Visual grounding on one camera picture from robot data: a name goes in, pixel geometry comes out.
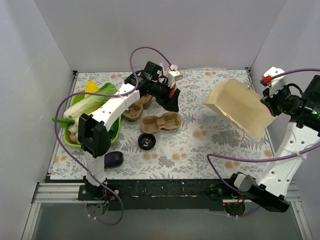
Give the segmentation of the brown paper bag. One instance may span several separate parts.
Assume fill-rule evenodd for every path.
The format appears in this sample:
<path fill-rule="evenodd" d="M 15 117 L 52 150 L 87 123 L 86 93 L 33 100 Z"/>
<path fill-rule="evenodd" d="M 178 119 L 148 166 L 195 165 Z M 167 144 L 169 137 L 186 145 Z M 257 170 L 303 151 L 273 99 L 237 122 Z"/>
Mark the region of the brown paper bag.
<path fill-rule="evenodd" d="M 204 104 L 260 141 L 265 129 L 275 120 L 261 99 L 249 86 L 232 78 L 217 84 Z"/>

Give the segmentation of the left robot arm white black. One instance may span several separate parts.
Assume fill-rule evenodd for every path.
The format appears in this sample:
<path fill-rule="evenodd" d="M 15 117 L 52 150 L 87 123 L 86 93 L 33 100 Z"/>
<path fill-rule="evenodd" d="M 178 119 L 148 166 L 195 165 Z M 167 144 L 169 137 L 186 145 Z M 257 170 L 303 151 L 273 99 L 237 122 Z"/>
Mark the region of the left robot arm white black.
<path fill-rule="evenodd" d="M 143 70 L 133 72 L 121 85 L 115 97 L 78 120 L 78 141 L 86 157 L 87 174 L 83 178 L 85 191 L 95 200 L 107 194 L 104 182 L 105 155 L 111 146 L 109 131 L 113 123 L 132 104 L 146 95 L 155 98 L 166 111 L 179 112 L 180 90 L 176 81 L 182 79 L 178 66 L 171 64 L 167 69 L 148 61 Z"/>

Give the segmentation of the brown cardboard cup carrier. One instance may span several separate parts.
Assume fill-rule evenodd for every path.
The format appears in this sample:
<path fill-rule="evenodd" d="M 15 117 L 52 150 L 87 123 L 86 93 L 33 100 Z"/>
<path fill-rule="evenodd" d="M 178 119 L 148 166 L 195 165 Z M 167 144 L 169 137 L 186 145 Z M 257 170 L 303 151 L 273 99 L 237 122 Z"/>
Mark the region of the brown cardboard cup carrier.
<path fill-rule="evenodd" d="M 175 130 L 182 124 L 181 116 L 177 112 L 165 112 L 161 116 L 150 115 L 141 119 L 141 130 L 146 134 L 154 134 L 160 130 Z"/>

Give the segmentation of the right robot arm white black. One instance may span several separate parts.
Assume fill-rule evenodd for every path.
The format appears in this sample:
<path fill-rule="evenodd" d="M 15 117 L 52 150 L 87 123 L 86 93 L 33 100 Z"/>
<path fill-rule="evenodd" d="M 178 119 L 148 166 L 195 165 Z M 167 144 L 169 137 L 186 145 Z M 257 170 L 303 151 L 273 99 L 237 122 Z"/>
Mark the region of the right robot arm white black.
<path fill-rule="evenodd" d="M 301 96 L 293 95 L 289 84 L 274 94 L 267 88 L 261 102 L 273 116 L 290 116 L 284 139 L 260 176 L 234 173 L 226 192 L 232 199 L 244 196 L 269 212 L 284 213 L 290 182 L 307 157 L 307 148 L 320 142 L 320 77 L 315 75 Z"/>

